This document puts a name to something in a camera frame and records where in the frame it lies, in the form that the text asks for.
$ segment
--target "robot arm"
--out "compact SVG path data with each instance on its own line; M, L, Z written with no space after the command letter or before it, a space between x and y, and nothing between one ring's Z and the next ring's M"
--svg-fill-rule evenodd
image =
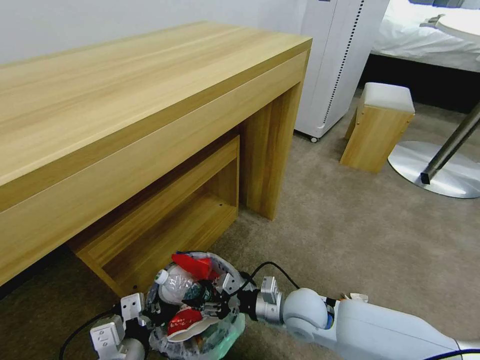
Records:
M285 298L273 276L265 276L260 289L249 290L240 290L238 282L234 284L227 276L222 288L223 303L205 303L204 314L223 318L225 312L239 311L254 321L285 329L300 341L329 348L346 360L418 360L480 348L480 341L456 341L419 317L362 301L335 300L308 288ZM152 322L144 310L143 294L126 296L121 300L122 317L101 320L90 330L99 360L142 360L147 356L150 331L158 321Z
M283 300L271 276L264 277L257 292L255 314L248 314L253 320L281 325L294 338L329 348L346 360L418 360L480 348L480 341L456 341L419 317L363 301L334 300L308 288Z

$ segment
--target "gray carpet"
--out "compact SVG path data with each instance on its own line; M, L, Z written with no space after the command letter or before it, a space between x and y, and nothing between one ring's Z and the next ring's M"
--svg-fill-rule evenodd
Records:
M404 140L442 144L464 117L415 107ZM322 295L366 293L371 303L420 316L448 336L480 338L480 200L430 193L388 164L378 175L339 165L352 110L317 144L294 136L276 220L243 208L211 251L250 272L272 260ZM478 131L461 152L480 161ZM263 274L276 275L283 291L293 289L275 269ZM47 267L0 302L0 354L3 359L54 359L79 324L115 301L81 261L61 248ZM226 358L338 359L327 349L249 320ZM86 331L71 343L66 359L96 359Z

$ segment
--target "bed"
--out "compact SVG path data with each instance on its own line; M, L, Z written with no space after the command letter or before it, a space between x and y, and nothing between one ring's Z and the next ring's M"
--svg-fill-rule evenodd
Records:
M480 21L480 10L390 0L358 87L401 85L410 88L415 102L469 113L479 101L471 89L480 83L480 45L419 27L447 13L478 14Z
M430 27L419 27L438 14L471 16L480 10L444 8L390 0L372 53L480 73L480 45Z

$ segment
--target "wood grain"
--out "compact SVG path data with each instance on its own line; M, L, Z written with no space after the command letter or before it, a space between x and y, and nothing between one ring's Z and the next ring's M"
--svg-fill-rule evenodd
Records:
M240 125L240 201L273 220L297 119L309 53L300 82Z
M143 233L103 269L122 289L146 291L176 251L204 251L230 226L238 209L200 189Z
M222 136L68 245L119 296L146 291L171 254L207 250L237 217L239 145Z
M297 55L1 212L0 252L8 257L0 262L0 284L298 83L306 56Z
M232 137L219 139L212 144L214 147L206 148L192 156L80 232L68 242L70 248L79 258L88 256L103 267L159 219L173 211L190 194L205 183L210 184L209 180L219 172L227 173L222 177L224 182L215 181L214 186L211 186L212 190L221 189L220 186L230 187L231 193L237 193L235 184L238 177L236 168L239 137L227 141L229 138Z
M340 164L378 173L400 141L414 113L364 105L360 101L347 131Z
M1 66L0 211L310 45L199 22Z

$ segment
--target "metal pole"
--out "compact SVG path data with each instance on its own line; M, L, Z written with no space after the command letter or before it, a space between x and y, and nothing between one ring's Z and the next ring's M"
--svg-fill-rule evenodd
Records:
M462 144L474 132L477 125L480 123L480 102L473 108L473 110L465 117L456 128L453 134L438 150L435 156L430 160L425 170L420 173L420 180L423 184L430 184L430 181L435 174L444 167L447 161L457 152Z

